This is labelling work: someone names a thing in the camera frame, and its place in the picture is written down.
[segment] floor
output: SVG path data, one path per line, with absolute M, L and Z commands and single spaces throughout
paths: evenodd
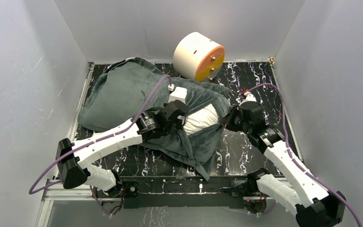
M 155 64 L 165 74 L 179 77 L 171 63 Z M 91 93 L 97 78 L 110 67 L 95 65 L 88 87 L 87 98 Z M 213 81 L 231 89 L 228 100 L 231 104 L 242 98 L 242 91 L 259 83 L 275 84 L 272 66 L 269 62 L 225 62 Z M 264 114 L 271 125 L 282 129 L 281 102 L 278 94 L 272 89 L 264 87 L 254 92 L 264 108 Z M 292 150 L 297 154 L 296 146 L 290 129 L 289 141 Z M 86 139 L 93 135 L 93 131 L 78 126 L 75 138 Z M 243 133 L 225 130 L 223 141 L 216 151 L 216 158 L 211 176 L 244 176 L 261 167 L 268 169 L 274 175 L 281 175 L 275 165 L 267 160 L 256 148 L 252 147 Z M 114 169 L 121 176 L 197 176 L 195 169 L 177 162 L 157 150 L 140 146 L 122 149 L 98 160 L 96 165 L 105 169 Z

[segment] cylinder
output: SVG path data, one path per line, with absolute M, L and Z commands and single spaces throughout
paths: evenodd
M 187 79 L 212 80 L 219 72 L 225 49 L 198 32 L 184 37 L 173 54 L 174 69 Z

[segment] black marble surface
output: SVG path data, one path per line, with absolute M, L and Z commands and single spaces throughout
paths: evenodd
M 155 64 L 165 74 L 179 77 L 171 63 Z M 97 78 L 106 72 L 111 65 L 95 65 L 89 84 L 87 97 L 91 94 Z M 242 101 L 242 91 L 259 83 L 272 83 L 275 80 L 272 68 L 268 62 L 225 62 L 213 83 L 231 89 L 228 100 L 231 104 Z M 282 128 L 281 102 L 278 94 L 268 87 L 258 88 L 253 92 L 264 109 L 269 124 Z M 293 138 L 288 129 L 292 150 L 296 152 Z M 75 138 L 83 140 L 91 137 L 93 131 L 78 126 Z M 261 167 L 268 169 L 274 175 L 281 175 L 275 165 L 265 158 L 256 148 L 252 147 L 243 133 L 225 130 L 223 139 L 216 151 L 216 158 L 212 168 L 212 176 L 246 175 Z M 97 166 L 114 169 L 121 176 L 197 176 L 195 169 L 175 161 L 157 150 L 132 146 L 108 155 L 97 162 Z

